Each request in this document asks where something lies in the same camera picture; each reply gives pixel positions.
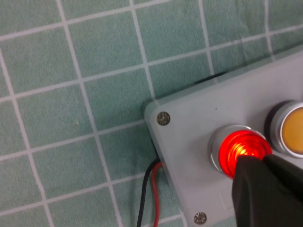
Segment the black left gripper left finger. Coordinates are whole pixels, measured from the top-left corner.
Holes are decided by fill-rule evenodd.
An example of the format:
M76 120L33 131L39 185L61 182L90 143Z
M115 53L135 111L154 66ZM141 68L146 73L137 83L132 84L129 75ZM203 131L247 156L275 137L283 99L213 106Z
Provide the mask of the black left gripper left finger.
M240 156L232 183L239 227L301 227L303 203L282 185L263 159Z

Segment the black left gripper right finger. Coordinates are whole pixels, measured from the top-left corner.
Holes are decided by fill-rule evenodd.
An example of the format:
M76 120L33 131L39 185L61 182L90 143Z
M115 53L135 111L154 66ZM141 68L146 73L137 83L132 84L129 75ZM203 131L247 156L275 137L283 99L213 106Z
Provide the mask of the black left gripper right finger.
M264 157L264 163L295 198L303 202L303 170L276 155Z

